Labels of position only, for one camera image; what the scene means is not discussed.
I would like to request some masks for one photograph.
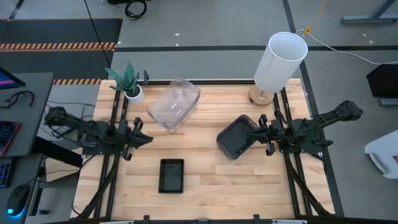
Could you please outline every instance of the clear plastic container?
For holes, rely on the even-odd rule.
[[[170,133],[176,133],[198,106],[200,90],[184,80],[172,80],[163,93],[152,102],[149,115]]]

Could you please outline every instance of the keyboard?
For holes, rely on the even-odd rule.
[[[13,158],[0,159],[0,189],[8,188],[12,175]]]

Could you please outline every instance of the white pot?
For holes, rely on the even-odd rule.
[[[145,98],[144,91],[142,90],[141,86],[137,85],[137,87],[139,89],[139,94],[135,97],[127,96],[126,92],[124,92],[124,96],[126,96],[126,98],[129,100],[129,102],[134,105],[141,104],[142,102],[144,102],[144,98]]]

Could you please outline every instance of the computer mouse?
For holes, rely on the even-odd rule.
[[[21,213],[26,205],[27,196],[29,195],[29,185],[24,184],[16,187],[8,198],[6,212],[11,216]]]

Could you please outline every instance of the white object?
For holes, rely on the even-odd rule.
[[[365,146],[365,153],[388,179],[398,179],[398,130],[376,139]]]
[[[302,32],[305,32],[305,30],[302,30],[302,29],[301,29],[301,30],[296,31],[296,34],[297,34],[298,32],[301,32],[301,31],[302,31]],[[353,53],[349,53],[349,52],[342,52],[342,51],[336,50],[336,49],[334,49],[333,47],[329,47],[329,46],[327,46],[326,44],[320,42],[320,41],[317,40],[313,35],[309,34],[309,36],[310,36],[313,40],[315,40],[318,44],[323,45],[323,46],[329,48],[330,50],[334,50],[335,52],[340,53],[340,54],[346,54],[346,55],[351,55],[351,56],[360,58],[360,59],[364,60],[365,62],[369,62],[369,63],[371,63],[371,64],[373,64],[373,65],[395,64],[395,63],[398,63],[398,62],[386,62],[386,63],[372,62],[372,61],[370,61],[370,60],[368,60],[368,59],[366,59],[366,58],[364,58],[364,57],[361,57],[361,56],[359,56],[359,55],[356,55],[356,54],[353,54]]]
[[[262,55],[254,82],[266,93],[281,91],[294,71],[305,58],[308,47],[305,41],[290,32],[274,34]]]
[[[144,102],[145,98],[144,91],[142,90],[141,86],[137,85],[137,87],[139,88],[139,94],[135,97],[127,96],[126,92],[124,92],[124,96],[126,96],[129,102],[134,105],[141,104],[142,102]]]

